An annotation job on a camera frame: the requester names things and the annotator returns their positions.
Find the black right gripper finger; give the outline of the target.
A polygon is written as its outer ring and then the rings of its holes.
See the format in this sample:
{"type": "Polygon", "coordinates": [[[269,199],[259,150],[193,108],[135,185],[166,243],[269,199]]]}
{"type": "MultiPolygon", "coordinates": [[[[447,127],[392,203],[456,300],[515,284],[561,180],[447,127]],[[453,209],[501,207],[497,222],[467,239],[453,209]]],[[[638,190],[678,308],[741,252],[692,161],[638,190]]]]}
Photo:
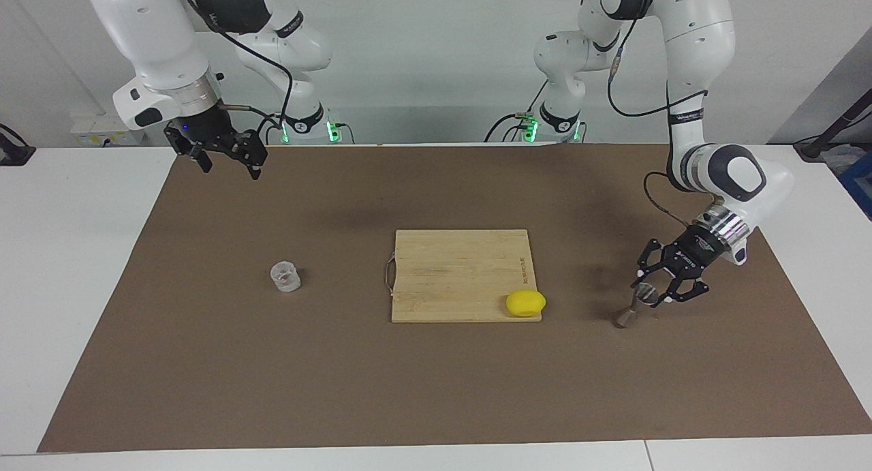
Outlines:
{"type": "Polygon", "coordinates": [[[266,146],[254,129],[237,132],[232,136],[232,159],[243,164],[253,180],[260,178],[267,157],[266,146]]]}
{"type": "Polygon", "coordinates": [[[213,163],[210,157],[203,150],[202,145],[196,144],[196,142],[193,144],[190,141],[178,142],[178,154],[196,163],[204,173],[209,173],[212,169],[213,163]]]}

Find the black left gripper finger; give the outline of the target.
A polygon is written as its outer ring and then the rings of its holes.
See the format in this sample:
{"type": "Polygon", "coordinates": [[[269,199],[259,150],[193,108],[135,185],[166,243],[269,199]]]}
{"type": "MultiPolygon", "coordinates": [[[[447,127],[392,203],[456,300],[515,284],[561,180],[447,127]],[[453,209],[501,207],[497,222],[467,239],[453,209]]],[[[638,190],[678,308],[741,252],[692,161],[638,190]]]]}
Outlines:
{"type": "Polygon", "coordinates": [[[695,297],[699,297],[702,294],[706,294],[709,291],[709,286],[706,282],[702,281],[700,278],[684,278],[684,277],[675,277],[668,285],[666,293],[662,295],[662,301],[665,303],[684,303],[685,301],[689,301],[694,299],[695,297]],[[681,291],[681,288],[684,284],[688,284],[689,288],[687,290],[681,291]]]}
{"type": "Polygon", "coordinates": [[[667,273],[670,278],[668,290],[676,290],[680,285],[680,259],[679,242],[661,243],[657,239],[651,239],[645,245],[638,261],[636,262],[636,279],[630,287],[635,288],[645,282],[645,279],[656,272],[667,273]]]}

